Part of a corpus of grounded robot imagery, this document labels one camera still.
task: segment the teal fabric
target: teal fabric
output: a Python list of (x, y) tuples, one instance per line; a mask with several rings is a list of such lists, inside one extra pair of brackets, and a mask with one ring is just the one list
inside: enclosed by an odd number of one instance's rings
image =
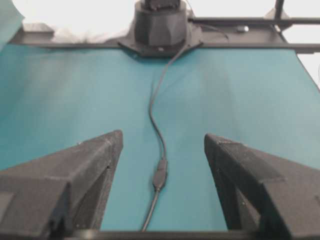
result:
[(16, 10), (12, 0), (0, 2), (0, 52), (21, 25), (23, 17)]
[[(160, 157), (148, 102), (167, 59), (120, 49), (0, 53), (0, 168), (121, 129), (103, 230), (139, 230)], [(197, 49), (170, 69), (154, 106), (169, 176), (152, 231), (226, 229), (204, 153), (213, 133), (320, 168), (320, 95), (294, 51)]]

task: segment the white background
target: white background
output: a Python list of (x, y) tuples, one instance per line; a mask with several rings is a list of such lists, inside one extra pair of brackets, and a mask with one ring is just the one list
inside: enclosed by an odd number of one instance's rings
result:
[[(95, 20), (111, 32), (121, 31), (133, 18), (137, 0), (13, 0), (28, 18), (68, 22), (71, 19)], [(261, 17), (275, 0), (188, 0), (197, 17)], [(290, 17), (320, 17), (320, 0), (285, 0)], [(290, 43), (320, 43), (320, 26), (297, 25), (284, 32)], [(320, 53), (299, 55), (313, 80), (320, 86)]]

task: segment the black cylindrical housing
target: black cylindrical housing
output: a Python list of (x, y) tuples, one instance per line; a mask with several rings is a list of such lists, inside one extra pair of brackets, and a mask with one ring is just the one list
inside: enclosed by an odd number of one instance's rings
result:
[(187, 5), (183, 1), (177, 9), (162, 11), (144, 9), (140, 1), (135, 4), (134, 37), (138, 43), (174, 46), (186, 40), (187, 33)]
[(180, 7), (181, 0), (141, 0), (142, 7), (147, 10), (176, 9)]

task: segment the black metal frame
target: black metal frame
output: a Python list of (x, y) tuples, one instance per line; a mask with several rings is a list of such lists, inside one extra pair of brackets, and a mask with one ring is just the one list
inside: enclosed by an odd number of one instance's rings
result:
[(69, 236), (88, 240), (284, 240), (283, 238), (266, 238), (257, 232), (112, 232), (82, 230)]
[[(283, 18), (284, 0), (277, 0), (274, 7), (274, 18), (264, 17), (189, 17), (194, 25), (209, 25), (220, 28), (228, 34), (229, 42), (220, 37), (214, 30), (204, 33), (207, 41), (200, 48), (222, 49), (290, 49), (297, 54), (313, 54), (320, 52), (320, 44), (292, 44), (288, 43), (282, 31), (293, 25), (320, 25), (320, 18), (286, 17)], [(238, 26), (248, 26), (247, 33), (237, 32)], [(42, 48), (121, 48), (119, 44), (123, 38), (113, 39), (103, 44), (57, 44), (51, 42), (52, 33), (24, 32), (20, 29), (10, 41), (11, 44), (29, 45)]]

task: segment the white cloth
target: white cloth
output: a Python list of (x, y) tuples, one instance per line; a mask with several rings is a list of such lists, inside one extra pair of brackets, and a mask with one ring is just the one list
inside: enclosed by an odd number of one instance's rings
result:
[(103, 43), (128, 33), (137, 0), (12, 0), (25, 22), (46, 24), (56, 43)]

